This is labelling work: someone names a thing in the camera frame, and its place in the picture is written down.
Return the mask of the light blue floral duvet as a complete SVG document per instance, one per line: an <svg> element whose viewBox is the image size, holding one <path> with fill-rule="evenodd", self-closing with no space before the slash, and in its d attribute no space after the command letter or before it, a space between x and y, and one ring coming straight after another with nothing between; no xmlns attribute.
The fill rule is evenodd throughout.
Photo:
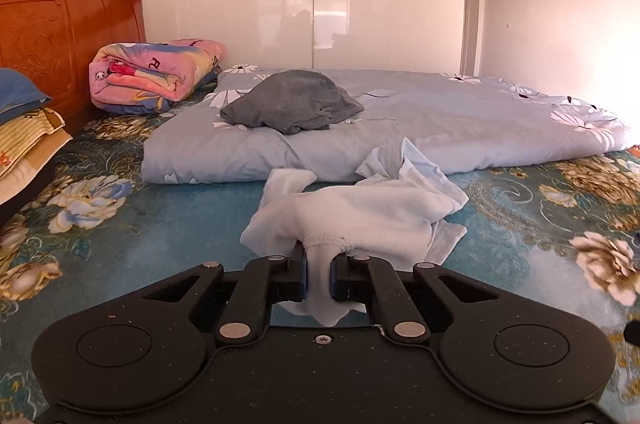
<svg viewBox="0 0 640 424"><path fill-rule="evenodd" d="M380 70L326 76L363 111L329 129L283 135L242 127L219 111L270 77L255 65L219 74L213 92L154 129L141 175L152 184L263 181L292 167L319 181L357 181L367 164L401 166L410 140L445 174L590 157L631 145L617 115L570 96L550 96L498 78Z"/></svg>

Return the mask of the blue pillow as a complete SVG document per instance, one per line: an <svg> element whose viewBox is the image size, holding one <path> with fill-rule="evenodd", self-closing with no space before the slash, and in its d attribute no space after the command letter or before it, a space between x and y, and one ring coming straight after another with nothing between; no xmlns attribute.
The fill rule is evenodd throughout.
<svg viewBox="0 0 640 424"><path fill-rule="evenodd" d="M21 72L0 69L0 123L9 122L20 115L46 106L52 98L40 91Z"/></svg>

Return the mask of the teal floral bed blanket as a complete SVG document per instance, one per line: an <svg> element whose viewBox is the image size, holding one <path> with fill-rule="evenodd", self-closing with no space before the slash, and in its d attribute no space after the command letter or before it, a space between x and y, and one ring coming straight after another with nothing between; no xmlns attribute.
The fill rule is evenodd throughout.
<svg viewBox="0 0 640 424"><path fill-rule="evenodd" d="M252 254L240 236L257 211L258 183L145 185L142 144L155 120L96 121L68 144L52 184L2 231L1 415L35 418L46 405L30 350L51 322L215 259L231 269ZM606 157L472 172L452 221L465 236L447 266L588 318L612 340L616 367L603 404L639 416L639 352L623 339L638 317L588 285L570 239L598 233L639 246L636 158Z"/></svg>

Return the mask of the light blue t-shirt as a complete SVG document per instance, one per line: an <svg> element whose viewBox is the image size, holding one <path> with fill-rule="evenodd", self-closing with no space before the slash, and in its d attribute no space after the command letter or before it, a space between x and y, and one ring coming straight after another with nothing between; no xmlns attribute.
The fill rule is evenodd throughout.
<svg viewBox="0 0 640 424"><path fill-rule="evenodd" d="M338 254L379 257L409 271L420 262L442 264L466 233L446 218L459 212L468 196L410 140L402 141L396 161L380 148L372 150L357 173L356 184L311 190L314 172L272 170L241 235L242 244L258 256L288 256L295 244L303 245L307 295L285 307L322 326L334 326L361 307L332 299L330 268Z"/></svg>

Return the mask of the orange wooden headboard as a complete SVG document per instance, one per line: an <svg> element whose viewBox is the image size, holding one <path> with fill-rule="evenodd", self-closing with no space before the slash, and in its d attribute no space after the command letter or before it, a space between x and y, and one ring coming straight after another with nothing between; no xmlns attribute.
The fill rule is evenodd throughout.
<svg viewBox="0 0 640 424"><path fill-rule="evenodd" d="M1 0L1 66L50 96L72 134L101 115L89 91L99 49L144 40L142 0Z"/></svg>

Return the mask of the pink cartoon folded blanket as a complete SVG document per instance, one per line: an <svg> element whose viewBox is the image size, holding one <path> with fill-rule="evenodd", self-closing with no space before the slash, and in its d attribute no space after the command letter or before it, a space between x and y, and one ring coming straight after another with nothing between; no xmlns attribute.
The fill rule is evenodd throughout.
<svg viewBox="0 0 640 424"><path fill-rule="evenodd" d="M94 106L116 114L165 112L217 77L227 47L217 41L112 43L89 65Z"/></svg>

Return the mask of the grey folded garment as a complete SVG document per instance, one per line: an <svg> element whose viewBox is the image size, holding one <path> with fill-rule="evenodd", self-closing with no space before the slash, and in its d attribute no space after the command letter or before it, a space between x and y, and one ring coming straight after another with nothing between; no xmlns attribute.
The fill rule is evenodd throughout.
<svg viewBox="0 0 640 424"><path fill-rule="evenodd" d="M324 74L288 70L271 74L246 94L220 109L232 125L269 127L283 135L329 129L364 107Z"/></svg>

